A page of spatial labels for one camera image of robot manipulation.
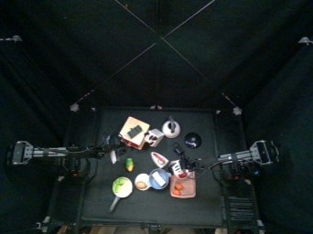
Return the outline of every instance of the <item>black table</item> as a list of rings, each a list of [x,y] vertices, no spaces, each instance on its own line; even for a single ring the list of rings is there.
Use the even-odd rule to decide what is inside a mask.
[[[93,159],[96,178],[89,185],[70,185],[70,182],[57,182],[55,194],[50,206],[54,225],[73,224],[78,226],[140,226],[158,225],[162,227],[217,228],[225,226],[223,215],[221,185],[207,171],[196,180],[196,197],[180,199],[172,197],[169,187],[162,190],[150,188],[148,191],[134,189],[133,194],[124,198],[109,212],[114,200],[112,186],[114,180],[128,176],[133,181],[136,177],[157,168],[150,158],[150,152],[158,152],[166,158],[177,160],[173,143],[180,143],[187,155],[192,159],[203,158],[200,165],[209,166],[217,162],[220,154],[247,150],[241,118],[232,111],[211,110],[149,110],[102,108],[73,113],[67,131],[66,144],[81,146],[98,145],[106,133],[120,133],[129,118],[150,124],[150,129],[162,130],[164,122],[174,116],[181,125],[181,134],[177,138],[164,138],[160,145],[145,147],[144,150],[133,148],[121,161],[113,164],[110,157]],[[203,145],[191,149],[184,138],[188,133],[199,133]],[[132,157],[136,169],[128,172],[125,160]]]

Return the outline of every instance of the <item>white plate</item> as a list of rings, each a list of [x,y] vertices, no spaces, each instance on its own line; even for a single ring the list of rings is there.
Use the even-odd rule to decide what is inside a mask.
[[[138,188],[140,190],[142,190],[142,191],[145,191],[145,190],[148,190],[150,187],[152,187],[152,185],[150,185],[150,175],[148,175],[148,174],[140,174],[138,176],[137,176],[137,178],[136,178],[136,184],[137,184],[137,182],[144,182],[144,183],[146,183],[146,185],[148,185],[148,187],[146,188]]]

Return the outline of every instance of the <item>toy food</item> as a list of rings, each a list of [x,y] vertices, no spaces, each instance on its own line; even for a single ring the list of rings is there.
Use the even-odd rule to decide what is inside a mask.
[[[181,196],[181,191],[178,189],[174,189],[173,194],[177,195],[177,196]]]
[[[176,189],[177,189],[177,190],[182,190],[182,189],[184,189],[184,185],[182,185],[181,183],[177,183],[177,184],[176,184]]]
[[[137,182],[137,183],[136,183],[136,186],[137,186],[138,189],[145,189],[145,188],[148,188],[148,184],[146,184],[145,182],[142,182],[142,181]]]
[[[133,158],[128,158],[126,159],[126,169],[129,172],[132,172],[134,170],[134,161]]]

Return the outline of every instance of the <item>egg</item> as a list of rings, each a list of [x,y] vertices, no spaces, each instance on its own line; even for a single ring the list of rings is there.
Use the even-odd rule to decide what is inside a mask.
[[[142,182],[142,181],[138,181],[136,183],[136,186],[137,186],[138,189],[146,189],[148,188],[148,184],[145,182]]]

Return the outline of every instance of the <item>red object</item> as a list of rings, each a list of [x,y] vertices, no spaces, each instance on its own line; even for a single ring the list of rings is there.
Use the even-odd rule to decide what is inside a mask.
[[[187,178],[188,176],[189,176],[188,172],[185,172],[185,173],[182,173],[182,174],[178,175],[178,177],[180,177],[181,179]]]

